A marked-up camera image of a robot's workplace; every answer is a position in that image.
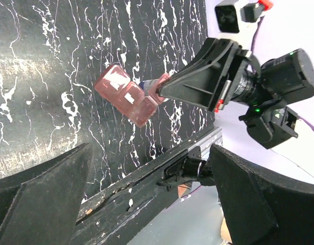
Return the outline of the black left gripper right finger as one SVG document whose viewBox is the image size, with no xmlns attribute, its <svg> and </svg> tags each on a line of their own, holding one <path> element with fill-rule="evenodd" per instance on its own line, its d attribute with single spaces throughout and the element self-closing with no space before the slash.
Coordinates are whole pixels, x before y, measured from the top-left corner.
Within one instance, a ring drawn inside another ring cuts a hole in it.
<svg viewBox="0 0 314 245">
<path fill-rule="evenodd" d="M 209 158 L 233 244 L 314 244 L 314 185 L 213 144 Z"/>
</svg>

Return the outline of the white vitamin pill bottle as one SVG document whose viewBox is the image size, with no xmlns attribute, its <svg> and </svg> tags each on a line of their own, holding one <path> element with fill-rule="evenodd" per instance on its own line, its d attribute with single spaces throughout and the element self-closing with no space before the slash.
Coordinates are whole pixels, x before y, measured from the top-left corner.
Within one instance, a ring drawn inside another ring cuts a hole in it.
<svg viewBox="0 0 314 245">
<path fill-rule="evenodd" d="M 145 80 L 141 81 L 138 86 L 144 91 L 145 96 L 156 95 L 158 82 L 159 79 Z"/>
</svg>

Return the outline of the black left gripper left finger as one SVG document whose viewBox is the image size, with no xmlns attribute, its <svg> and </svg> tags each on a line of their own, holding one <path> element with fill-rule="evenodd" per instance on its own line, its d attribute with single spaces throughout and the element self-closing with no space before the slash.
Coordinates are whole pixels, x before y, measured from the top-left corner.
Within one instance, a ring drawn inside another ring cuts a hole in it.
<svg viewBox="0 0 314 245">
<path fill-rule="evenodd" d="M 92 155 L 83 143 L 0 179 L 0 244 L 70 244 Z"/>
</svg>

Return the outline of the red weekly pill organizer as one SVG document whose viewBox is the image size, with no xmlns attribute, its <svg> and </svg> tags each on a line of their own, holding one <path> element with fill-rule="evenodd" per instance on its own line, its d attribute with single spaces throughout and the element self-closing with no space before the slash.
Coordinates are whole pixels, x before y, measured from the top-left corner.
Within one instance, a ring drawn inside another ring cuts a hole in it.
<svg viewBox="0 0 314 245">
<path fill-rule="evenodd" d="M 157 87 L 170 78 L 163 74 Z M 143 127 L 155 114 L 158 106 L 165 101 L 156 95 L 145 96 L 139 84 L 131 80 L 125 70 L 118 65 L 110 65 L 96 81 L 94 89 L 136 126 Z"/>
</svg>

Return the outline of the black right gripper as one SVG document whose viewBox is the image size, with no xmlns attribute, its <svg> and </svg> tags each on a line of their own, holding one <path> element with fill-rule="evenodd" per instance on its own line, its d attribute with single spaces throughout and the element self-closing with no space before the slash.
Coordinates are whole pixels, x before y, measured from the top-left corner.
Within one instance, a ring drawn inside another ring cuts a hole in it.
<svg viewBox="0 0 314 245">
<path fill-rule="evenodd" d="M 209 111 L 244 102 L 261 77 L 257 57 L 231 39 L 207 38 L 194 59 L 159 84 L 159 96 Z"/>
</svg>

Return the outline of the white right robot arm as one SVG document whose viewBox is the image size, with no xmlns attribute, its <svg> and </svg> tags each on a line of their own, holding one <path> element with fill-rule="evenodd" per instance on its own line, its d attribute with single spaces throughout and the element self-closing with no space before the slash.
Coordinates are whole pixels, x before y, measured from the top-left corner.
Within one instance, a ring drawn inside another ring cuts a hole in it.
<svg viewBox="0 0 314 245">
<path fill-rule="evenodd" d="M 260 64 L 237 42 L 208 38 L 195 58 L 156 91 L 213 112 L 229 102 L 246 105 L 240 121 L 251 138 L 271 149 L 298 136 L 298 114 L 289 105 L 314 96 L 314 70 L 301 48 Z"/>
</svg>

